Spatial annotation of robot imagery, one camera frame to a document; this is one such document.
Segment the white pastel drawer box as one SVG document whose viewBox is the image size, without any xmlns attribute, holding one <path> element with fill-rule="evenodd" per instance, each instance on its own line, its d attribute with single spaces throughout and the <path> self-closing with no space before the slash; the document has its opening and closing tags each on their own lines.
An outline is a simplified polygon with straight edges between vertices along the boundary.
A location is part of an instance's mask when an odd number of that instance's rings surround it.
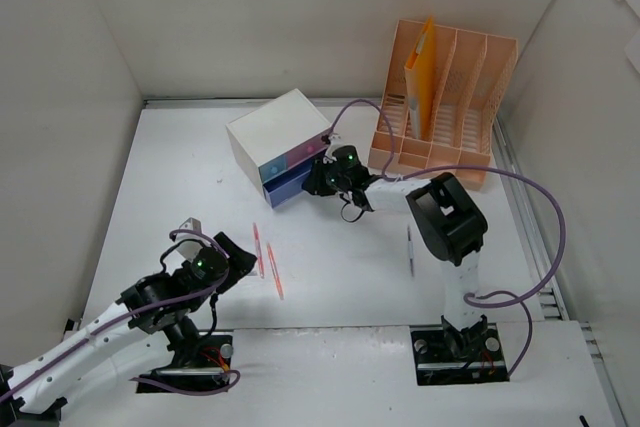
<svg viewBox="0 0 640 427">
<path fill-rule="evenodd" d="M 229 122 L 226 131 L 236 163 L 265 199 L 259 167 L 286 156 L 307 139 L 326 135 L 329 127 L 330 122 L 313 103 L 300 90 L 293 89 Z M 300 164 L 310 163 L 312 167 L 325 150 Z"/>
</svg>

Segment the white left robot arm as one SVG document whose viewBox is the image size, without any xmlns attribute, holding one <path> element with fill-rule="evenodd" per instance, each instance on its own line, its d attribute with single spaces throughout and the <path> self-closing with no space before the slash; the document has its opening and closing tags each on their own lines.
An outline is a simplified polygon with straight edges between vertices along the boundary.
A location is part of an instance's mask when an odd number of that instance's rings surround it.
<svg viewBox="0 0 640 427">
<path fill-rule="evenodd" d="M 170 232 L 183 261 L 125 289 L 84 328 L 25 364 L 1 368 L 1 423 L 57 426 L 79 402 L 132 381 L 143 391 L 211 396 L 240 379 L 225 348 L 228 334 L 201 331 L 191 314 L 217 310 L 219 297 L 248 276 L 256 256 L 225 233 L 213 237 L 193 228 Z"/>
</svg>

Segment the pink drawer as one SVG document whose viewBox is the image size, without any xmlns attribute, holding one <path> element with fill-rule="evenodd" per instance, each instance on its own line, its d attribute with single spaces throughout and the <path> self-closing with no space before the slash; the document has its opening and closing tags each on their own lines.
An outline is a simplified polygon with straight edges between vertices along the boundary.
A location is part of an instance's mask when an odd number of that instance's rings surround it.
<svg viewBox="0 0 640 427">
<path fill-rule="evenodd" d="M 323 136 L 323 133 L 318 134 L 288 151 L 286 153 L 287 167 L 295 167 L 308 158 L 323 152 L 327 148 L 327 144 L 323 140 Z"/>
</svg>

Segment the peach plastic desk organizer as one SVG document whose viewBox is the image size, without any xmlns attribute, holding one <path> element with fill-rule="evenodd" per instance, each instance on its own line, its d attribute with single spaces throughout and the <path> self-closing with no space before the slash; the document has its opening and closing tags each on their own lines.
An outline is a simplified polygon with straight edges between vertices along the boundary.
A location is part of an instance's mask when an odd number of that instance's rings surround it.
<svg viewBox="0 0 640 427">
<path fill-rule="evenodd" d="M 492 128 L 518 60 L 515 38 L 436 25 L 435 97 L 430 132 L 412 136 L 405 64 L 424 24 L 397 23 L 368 166 L 410 174 L 446 165 L 488 166 Z"/>
</svg>

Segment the orange A4 file folder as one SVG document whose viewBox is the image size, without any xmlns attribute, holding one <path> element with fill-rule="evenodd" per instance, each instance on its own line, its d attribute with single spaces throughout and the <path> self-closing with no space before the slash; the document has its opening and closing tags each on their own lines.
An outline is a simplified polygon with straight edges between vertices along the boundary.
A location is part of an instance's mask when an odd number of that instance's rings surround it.
<svg viewBox="0 0 640 427">
<path fill-rule="evenodd" d="M 431 122 L 435 89 L 436 33 L 429 17 L 411 48 L 404 66 L 412 136 L 424 139 Z"/>
</svg>

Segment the orange gel pen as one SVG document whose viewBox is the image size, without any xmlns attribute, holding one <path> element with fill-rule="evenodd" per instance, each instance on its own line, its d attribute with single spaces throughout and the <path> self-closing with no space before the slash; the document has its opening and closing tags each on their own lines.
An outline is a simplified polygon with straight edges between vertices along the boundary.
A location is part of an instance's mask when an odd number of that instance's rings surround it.
<svg viewBox="0 0 640 427">
<path fill-rule="evenodd" d="M 280 275 L 279 275 L 278 266 L 277 266 L 276 258 L 275 258 L 275 255 L 274 255 L 274 251 L 273 251 L 273 248 L 272 248 L 270 242 L 266 243 L 266 247 L 267 247 L 267 255 L 268 255 L 268 259 L 269 259 L 269 263 L 270 263 L 270 267 L 271 267 L 272 276 L 274 278 L 276 290 L 277 290 L 279 299 L 281 301 L 284 301 L 284 290 L 283 290 L 283 286 L 282 286 L 282 283 L 281 283 L 281 278 L 280 278 Z"/>
</svg>

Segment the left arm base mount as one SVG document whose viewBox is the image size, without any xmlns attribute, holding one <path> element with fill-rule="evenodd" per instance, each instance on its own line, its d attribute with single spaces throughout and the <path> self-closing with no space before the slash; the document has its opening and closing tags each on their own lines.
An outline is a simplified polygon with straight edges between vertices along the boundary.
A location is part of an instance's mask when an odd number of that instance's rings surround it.
<svg viewBox="0 0 640 427">
<path fill-rule="evenodd" d="M 149 381 L 190 394 L 229 388 L 233 376 L 227 371 L 234 348 L 230 332 L 201 333 L 190 319 L 184 318 L 162 333 L 167 344 L 161 352 L 169 355 L 169 361 L 140 375 L 145 382 L 136 382 L 137 394 L 171 393 Z"/>
</svg>

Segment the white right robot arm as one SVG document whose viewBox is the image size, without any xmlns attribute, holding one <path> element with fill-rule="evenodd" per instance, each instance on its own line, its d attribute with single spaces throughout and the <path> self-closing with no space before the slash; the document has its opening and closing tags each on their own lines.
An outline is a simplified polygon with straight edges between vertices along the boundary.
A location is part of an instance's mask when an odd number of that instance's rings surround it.
<svg viewBox="0 0 640 427">
<path fill-rule="evenodd" d="M 312 163 L 303 190 L 314 196 L 338 196 L 362 212 L 409 213 L 442 269 L 444 350 L 455 359 L 464 359 L 477 349 L 487 320 L 464 297 L 478 290 L 479 254 L 488 222 L 453 174 L 387 179 L 362 165 L 354 146 L 343 145 Z"/>
</svg>

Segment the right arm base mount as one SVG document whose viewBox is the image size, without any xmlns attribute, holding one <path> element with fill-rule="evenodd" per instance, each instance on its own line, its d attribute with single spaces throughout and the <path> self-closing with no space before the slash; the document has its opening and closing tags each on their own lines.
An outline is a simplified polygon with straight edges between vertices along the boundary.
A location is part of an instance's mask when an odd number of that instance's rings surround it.
<svg viewBox="0 0 640 427">
<path fill-rule="evenodd" d="M 510 374 L 497 325 L 484 315 L 470 328 L 456 330 L 444 317 L 440 325 L 410 328 L 419 386 L 504 383 Z"/>
</svg>

